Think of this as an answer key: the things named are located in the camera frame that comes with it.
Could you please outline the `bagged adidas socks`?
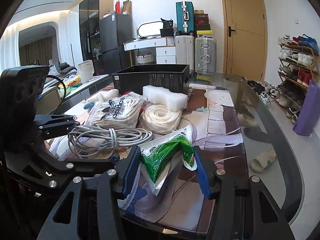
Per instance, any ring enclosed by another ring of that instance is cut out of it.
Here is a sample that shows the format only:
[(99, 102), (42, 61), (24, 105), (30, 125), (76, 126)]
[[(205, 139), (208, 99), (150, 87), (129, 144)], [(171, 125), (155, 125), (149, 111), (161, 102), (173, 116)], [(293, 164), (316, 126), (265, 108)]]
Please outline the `bagged adidas socks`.
[(148, 104), (145, 96), (134, 92), (96, 102), (86, 121), (88, 126), (121, 129), (136, 128), (141, 110)]

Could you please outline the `green white plastic packet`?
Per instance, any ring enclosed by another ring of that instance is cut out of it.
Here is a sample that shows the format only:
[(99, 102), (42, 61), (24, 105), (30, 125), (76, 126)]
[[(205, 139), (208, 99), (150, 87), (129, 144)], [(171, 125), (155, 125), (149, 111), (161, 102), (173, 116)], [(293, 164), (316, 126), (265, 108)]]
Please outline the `green white plastic packet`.
[(188, 125), (139, 145), (141, 171), (154, 195), (159, 194), (167, 176), (178, 164), (190, 171), (197, 169), (192, 134), (193, 128)]

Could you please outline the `white foam wrap piece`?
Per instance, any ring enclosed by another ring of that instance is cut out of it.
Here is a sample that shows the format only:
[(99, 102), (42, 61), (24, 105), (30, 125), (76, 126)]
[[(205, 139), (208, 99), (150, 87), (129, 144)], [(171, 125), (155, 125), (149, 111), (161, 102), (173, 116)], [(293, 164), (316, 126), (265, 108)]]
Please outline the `white foam wrap piece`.
[(167, 88), (143, 86), (143, 95), (150, 103), (164, 105), (171, 111), (183, 110), (187, 106), (188, 96), (186, 94), (174, 93)]

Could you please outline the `white electric kettle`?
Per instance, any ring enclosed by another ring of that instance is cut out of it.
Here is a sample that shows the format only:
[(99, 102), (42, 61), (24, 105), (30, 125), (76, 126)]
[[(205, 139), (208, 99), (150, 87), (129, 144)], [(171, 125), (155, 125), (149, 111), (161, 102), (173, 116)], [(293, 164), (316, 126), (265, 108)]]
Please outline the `white electric kettle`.
[(78, 71), (82, 83), (87, 83), (93, 79), (94, 67), (92, 60), (86, 60), (78, 64)]

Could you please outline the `black cardboard box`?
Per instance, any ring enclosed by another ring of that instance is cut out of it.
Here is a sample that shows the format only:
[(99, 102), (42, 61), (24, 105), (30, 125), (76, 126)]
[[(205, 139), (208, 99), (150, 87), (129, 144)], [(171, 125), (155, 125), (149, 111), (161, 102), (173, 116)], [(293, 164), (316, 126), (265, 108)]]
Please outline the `black cardboard box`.
[(143, 87), (152, 85), (171, 92), (183, 93), (190, 78), (188, 64), (146, 64), (136, 65), (112, 75), (114, 88), (120, 94), (132, 91), (143, 93)]

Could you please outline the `purple bag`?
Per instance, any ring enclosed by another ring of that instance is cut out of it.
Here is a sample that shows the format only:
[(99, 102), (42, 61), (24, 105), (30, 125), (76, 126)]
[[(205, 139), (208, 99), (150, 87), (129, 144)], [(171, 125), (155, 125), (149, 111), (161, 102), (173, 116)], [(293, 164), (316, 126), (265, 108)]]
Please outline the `purple bag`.
[(310, 81), (299, 117), (293, 127), (297, 135), (308, 137), (319, 120), (319, 86)]

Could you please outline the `black refrigerator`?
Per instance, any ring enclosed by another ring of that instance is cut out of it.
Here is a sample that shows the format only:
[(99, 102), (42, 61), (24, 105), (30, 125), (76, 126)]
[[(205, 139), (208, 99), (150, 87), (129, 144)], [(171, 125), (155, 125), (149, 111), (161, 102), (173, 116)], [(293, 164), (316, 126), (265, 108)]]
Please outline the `black refrigerator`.
[(124, 43), (134, 38), (130, 15), (114, 13), (99, 21), (103, 73), (113, 74), (129, 66), (130, 54)]

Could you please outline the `woven laundry basket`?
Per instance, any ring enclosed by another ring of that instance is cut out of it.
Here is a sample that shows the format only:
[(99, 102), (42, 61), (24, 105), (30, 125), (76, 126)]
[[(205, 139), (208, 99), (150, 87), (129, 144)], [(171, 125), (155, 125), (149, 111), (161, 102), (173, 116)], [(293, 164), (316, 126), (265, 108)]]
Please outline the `woven laundry basket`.
[(137, 61), (138, 65), (154, 64), (155, 63), (155, 58), (151, 53), (148, 53), (146, 55), (138, 53), (137, 56), (136, 56), (136, 61)]

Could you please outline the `tall dark glass cabinet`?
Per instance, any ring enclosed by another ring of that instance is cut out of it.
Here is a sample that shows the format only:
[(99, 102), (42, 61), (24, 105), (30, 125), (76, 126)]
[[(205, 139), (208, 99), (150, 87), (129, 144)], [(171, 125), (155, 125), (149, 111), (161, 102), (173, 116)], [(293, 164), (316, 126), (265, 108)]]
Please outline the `tall dark glass cabinet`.
[(105, 74), (99, 21), (113, 11), (113, 0), (83, 0), (79, 4), (79, 28), (82, 58), (91, 60), (94, 75)]

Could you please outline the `white drawer desk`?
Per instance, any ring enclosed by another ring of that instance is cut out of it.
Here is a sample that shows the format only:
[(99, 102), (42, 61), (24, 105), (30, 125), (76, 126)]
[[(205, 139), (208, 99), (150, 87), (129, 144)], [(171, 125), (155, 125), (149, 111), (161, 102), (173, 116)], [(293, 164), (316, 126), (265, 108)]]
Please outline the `white drawer desk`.
[(158, 64), (176, 64), (176, 47), (174, 37), (147, 38), (134, 40), (123, 44), (129, 51), (130, 65), (133, 65), (132, 50), (155, 49), (155, 59)]

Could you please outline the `white suitcase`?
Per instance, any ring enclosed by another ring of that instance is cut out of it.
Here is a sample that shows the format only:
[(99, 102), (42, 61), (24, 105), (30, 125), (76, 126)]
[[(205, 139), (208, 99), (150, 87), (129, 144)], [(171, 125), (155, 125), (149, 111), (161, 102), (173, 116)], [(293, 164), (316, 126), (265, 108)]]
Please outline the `white suitcase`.
[(190, 70), (194, 70), (194, 37), (190, 35), (178, 35), (175, 37), (176, 63), (188, 64)]

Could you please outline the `wooden door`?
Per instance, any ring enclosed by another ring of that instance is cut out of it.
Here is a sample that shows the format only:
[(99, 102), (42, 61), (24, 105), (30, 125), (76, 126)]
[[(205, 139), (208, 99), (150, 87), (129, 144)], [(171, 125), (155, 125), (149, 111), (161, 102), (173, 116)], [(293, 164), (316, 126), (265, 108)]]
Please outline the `wooden door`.
[(225, 28), (223, 71), (263, 81), (267, 56), (264, 0), (222, 0)]

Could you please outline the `silver suitcase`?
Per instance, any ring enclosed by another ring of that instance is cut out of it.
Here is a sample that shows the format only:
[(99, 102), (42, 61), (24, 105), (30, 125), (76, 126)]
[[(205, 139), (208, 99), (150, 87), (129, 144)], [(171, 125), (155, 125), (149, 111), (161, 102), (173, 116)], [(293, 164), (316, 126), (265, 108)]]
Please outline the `silver suitcase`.
[(197, 37), (195, 39), (195, 70), (203, 74), (216, 71), (216, 39)]

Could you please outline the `teal suitcase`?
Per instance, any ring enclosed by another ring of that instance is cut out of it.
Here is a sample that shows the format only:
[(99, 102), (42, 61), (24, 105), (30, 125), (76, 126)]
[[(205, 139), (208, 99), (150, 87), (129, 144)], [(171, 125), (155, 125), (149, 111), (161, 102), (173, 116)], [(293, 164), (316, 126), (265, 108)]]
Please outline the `teal suitcase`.
[(176, 2), (176, 19), (179, 34), (195, 35), (195, 17), (192, 2)]

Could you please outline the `stacked shoe boxes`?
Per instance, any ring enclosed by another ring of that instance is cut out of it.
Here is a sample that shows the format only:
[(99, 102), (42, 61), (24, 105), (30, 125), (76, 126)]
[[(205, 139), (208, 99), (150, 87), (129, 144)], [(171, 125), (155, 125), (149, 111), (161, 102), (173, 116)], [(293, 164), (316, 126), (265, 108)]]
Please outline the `stacked shoe boxes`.
[(197, 37), (213, 36), (213, 31), (209, 22), (209, 16), (204, 12), (204, 10), (195, 10), (194, 18)]

